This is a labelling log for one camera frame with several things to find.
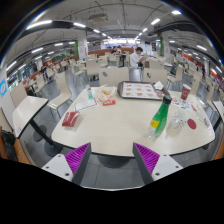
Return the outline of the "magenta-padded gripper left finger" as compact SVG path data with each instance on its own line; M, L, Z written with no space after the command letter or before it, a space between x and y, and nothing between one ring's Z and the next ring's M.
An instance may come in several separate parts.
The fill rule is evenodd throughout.
M80 185L91 155L91 143L86 143L66 155L57 154L42 169Z

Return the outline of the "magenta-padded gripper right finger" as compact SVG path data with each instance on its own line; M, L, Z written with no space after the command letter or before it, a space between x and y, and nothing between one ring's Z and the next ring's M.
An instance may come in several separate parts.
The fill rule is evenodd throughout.
M182 169L168 154L158 154L138 143L133 144L133 154L145 185Z

